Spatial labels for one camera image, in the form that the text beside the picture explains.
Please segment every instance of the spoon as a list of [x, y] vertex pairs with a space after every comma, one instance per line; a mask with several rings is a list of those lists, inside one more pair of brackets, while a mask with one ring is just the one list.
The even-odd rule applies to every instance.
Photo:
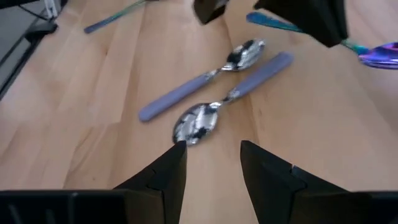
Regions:
[[175, 123], [173, 142], [186, 141], [188, 146], [198, 144], [216, 127], [218, 110], [222, 106], [248, 94], [292, 62], [293, 55], [281, 52], [233, 88], [221, 101], [199, 103], [186, 110]]
[[226, 59], [226, 64], [216, 70], [205, 72], [196, 78], [184, 83], [168, 94], [149, 103], [140, 110], [138, 116], [140, 121], [150, 121], [174, 104], [178, 103], [188, 95], [199, 90], [212, 81], [220, 72], [240, 72], [252, 66], [262, 55], [266, 42], [262, 39], [249, 40], [243, 45], [236, 47]]
[[[303, 33], [297, 26], [279, 21], [261, 12], [249, 13], [246, 20], [267, 27]], [[358, 54], [359, 61], [369, 67], [398, 69], [398, 42], [384, 44], [373, 49], [355, 44], [349, 39], [343, 40], [341, 44]]]

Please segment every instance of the wood grain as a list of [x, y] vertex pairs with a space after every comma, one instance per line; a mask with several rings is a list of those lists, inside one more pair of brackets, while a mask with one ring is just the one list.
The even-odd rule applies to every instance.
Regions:
[[[294, 64], [226, 107], [217, 130], [188, 152], [181, 223], [257, 223], [239, 143], [270, 152], [348, 190], [397, 190], [398, 73], [359, 64], [342, 46], [248, 24], [254, 0], [231, 0], [199, 25], [192, 1], [152, 2], [86, 35], [83, 28], [134, 0], [70, 0], [0, 102], [0, 189], [110, 189], [164, 153], [189, 106], [222, 98], [277, 52]], [[353, 39], [398, 36], [395, 0], [348, 0]], [[261, 61], [224, 73], [149, 123], [140, 108], [220, 67], [233, 46], [267, 40]]]

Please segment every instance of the wooden tabletop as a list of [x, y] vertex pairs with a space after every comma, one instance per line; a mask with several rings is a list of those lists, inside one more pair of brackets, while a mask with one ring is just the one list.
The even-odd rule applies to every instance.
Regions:
[[[243, 139], [348, 190], [398, 189], [398, 72], [361, 65], [342, 46], [248, 24], [252, 1], [231, 0], [201, 26], [192, 1], [139, 8], [90, 35], [83, 28], [134, 0], [70, 0], [0, 102], [1, 189], [110, 189], [172, 146], [189, 106], [222, 98], [282, 50], [294, 64], [224, 108], [216, 131], [188, 151], [181, 223], [257, 223], [239, 161]], [[353, 39], [398, 37], [396, 0], [347, 0]], [[224, 73], [149, 123], [137, 112], [183, 82], [222, 66], [255, 37], [255, 66]]]

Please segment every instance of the purple plastic handle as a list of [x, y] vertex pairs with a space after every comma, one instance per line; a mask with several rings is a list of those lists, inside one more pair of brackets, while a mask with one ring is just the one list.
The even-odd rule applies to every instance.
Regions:
[[193, 92], [206, 85], [211, 80], [211, 78], [209, 79], [209, 73], [210, 72], [206, 72], [170, 91], [168, 94], [160, 97], [152, 103], [149, 103], [146, 107], [140, 110], [138, 114], [139, 120], [142, 122], [151, 120], [155, 116], [161, 114], [161, 112], [167, 110], [188, 95], [191, 95]]
[[293, 59], [294, 57], [290, 53], [279, 53], [234, 88], [233, 91], [238, 93], [236, 97], [242, 97], [254, 90], [257, 86], [288, 67], [293, 62]]

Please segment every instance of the black cable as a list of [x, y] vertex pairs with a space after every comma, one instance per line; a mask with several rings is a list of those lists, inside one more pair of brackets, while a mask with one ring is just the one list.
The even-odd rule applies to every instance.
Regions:
[[25, 12], [27, 12], [27, 13], [29, 13], [29, 14], [35, 16], [35, 17], [38, 17], [38, 18], [40, 18], [40, 19], [42, 19], [42, 20], [44, 20], [44, 21], [49, 21], [49, 20], [50, 20], [50, 19], [47, 19], [47, 18], [44, 17], [44, 16], [41, 16], [41, 15], [39, 15], [39, 14], [36, 14], [36, 13], [34, 13], [34, 12], [28, 10], [28, 9], [25, 8], [24, 6], [18, 5], [18, 7], [20, 7], [23, 11], [25, 11]]

